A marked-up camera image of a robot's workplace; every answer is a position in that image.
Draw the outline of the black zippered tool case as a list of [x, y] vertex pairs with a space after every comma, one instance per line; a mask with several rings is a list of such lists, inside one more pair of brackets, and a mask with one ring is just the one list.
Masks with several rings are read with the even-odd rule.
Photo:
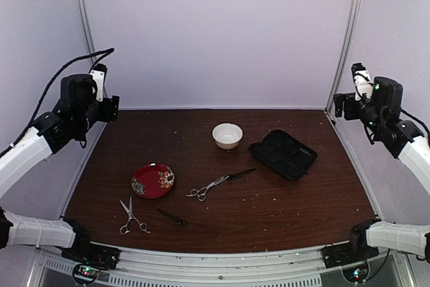
[[318, 157], [316, 151], [280, 129], [272, 130], [261, 142], [252, 143], [248, 152], [289, 180], [307, 174]]

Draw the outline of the silver hair cutting scissors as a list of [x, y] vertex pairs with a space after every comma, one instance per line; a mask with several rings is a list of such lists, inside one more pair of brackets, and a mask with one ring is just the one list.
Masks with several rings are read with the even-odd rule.
[[120, 228], [120, 234], [121, 235], [125, 236], [125, 235], [127, 235], [127, 234], [130, 233], [129, 226], [130, 226], [130, 223], [133, 222], [133, 221], [138, 225], [138, 228], [142, 232], [144, 232], [146, 234], [150, 234], [151, 233], [149, 231], [149, 229], [148, 229], [148, 225], [145, 222], [142, 222], [142, 221], [138, 220], [135, 217], [135, 215], [133, 213], [133, 200], [132, 200], [132, 197], [129, 197], [128, 205], [125, 205], [125, 203], [122, 200], [120, 200], [120, 204], [122, 205], [122, 207], [125, 210], [125, 212], [127, 214], [127, 217], [128, 217], [126, 224], [124, 224]]

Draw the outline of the silver thinning scissors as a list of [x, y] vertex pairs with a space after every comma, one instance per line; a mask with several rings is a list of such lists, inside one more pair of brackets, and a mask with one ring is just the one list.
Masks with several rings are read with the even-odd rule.
[[200, 189], [192, 189], [190, 191], [189, 194], [186, 195], [186, 197], [196, 197], [200, 202], [204, 202], [206, 200], [207, 197], [207, 193], [209, 190], [211, 190], [212, 188], [220, 185], [221, 183], [228, 181], [232, 178], [231, 174], [227, 174], [224, 175], [222, 177], [219, 177], [217, 179], [215, 179], [214, 181], [212, 181], [211, 183], [209, 183], [208, 185], [200, 188]]

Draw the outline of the black hair clip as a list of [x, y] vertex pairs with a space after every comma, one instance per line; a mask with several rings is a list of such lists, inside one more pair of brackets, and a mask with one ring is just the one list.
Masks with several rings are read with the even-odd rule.
[[161, 210], [160, 208], [157, 208], [157, 211], [159, 213], [161, 213], [162, 215], [170, 218], [171, 220], [174, 220], [177, 224], [179, 224], [179, 225], [181, 225], [183, 227], [187, 226], [187, 222], [184, 219], [182, 219], [182, 218], [180, 218], [178, 216], [175, 216], [174, 214], [171, 214], [171, 213], [169, 213], [169, 212], [167, 212], [165, 210]]
[[237, 178], [237, 177], [240, 177], [240, 176], [242, 176], [242, 175], [245, 175], [245, 174], [248, 174], [248, 173], [254, 172], [255, 170], [256, 170], [256, 168], [251, 168], [251, 169], [246, 169], [246, 170], [244, 170], [244, 171], [240, 171], [240, 172], [237, 172], [237, 173], [228, 174], [228, 178], [227, 178], [227, 180], [228, 180], [228, 181], [231, 181], [231, 180], [233, 180], [234, 178]]

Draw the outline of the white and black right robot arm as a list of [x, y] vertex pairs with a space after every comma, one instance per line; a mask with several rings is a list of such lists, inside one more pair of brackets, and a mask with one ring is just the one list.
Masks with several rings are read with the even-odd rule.
[[[371, 78], [363, 71], [353, 76], [353, 93], [333, 96], [335, 116], [359, 120], [371, 144], [382, 143], [429, 190], [429, 129], [419, 128], [418, 119], [401, 119], [402, 85], [387, 77]], [[429, 226], [367, 220], [351, 230], [352, 241], [344, 248], [351, 261], [360, 260], [373, 248], [387, 248], [429, 261]]]

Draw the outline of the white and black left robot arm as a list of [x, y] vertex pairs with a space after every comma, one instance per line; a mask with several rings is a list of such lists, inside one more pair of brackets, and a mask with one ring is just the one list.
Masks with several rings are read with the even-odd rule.
[[[54, 109], [30, 122], [24, 136], [1, 157], [2, 195], [70, 141], [85, 145], [86, 134], [96, 122], [117, 120], [119, 98], [116, 95], [104, 97], [104, 83], [105, 72], [98, 68], [87, 74], [62, 79], [60, 99]], [[70, 248], [71, 253], [83, 263], [93, 261], [97, 255], [95, 245], [83, 238], [76, 224], [1, 210], [1, 247], [11, 245]]]

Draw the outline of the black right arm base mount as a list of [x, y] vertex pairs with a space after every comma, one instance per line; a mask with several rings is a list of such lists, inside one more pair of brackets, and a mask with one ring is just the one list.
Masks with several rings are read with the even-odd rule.
[[338, 245], [328, 244], [321, 249], [322, 259], [327, 269], [365, 261], [379, 255], [376, 247], [355, 248], [349, 242]]

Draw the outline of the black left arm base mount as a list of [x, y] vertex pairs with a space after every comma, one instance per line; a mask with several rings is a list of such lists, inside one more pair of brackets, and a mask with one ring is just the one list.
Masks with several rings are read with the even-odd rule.
[[63, 258], [88, 264], [101, 270], [115, 270], [120, 258], [119, 249], [93, 243], [85, 247], [57, 247], [57, 249], [61, 250]]

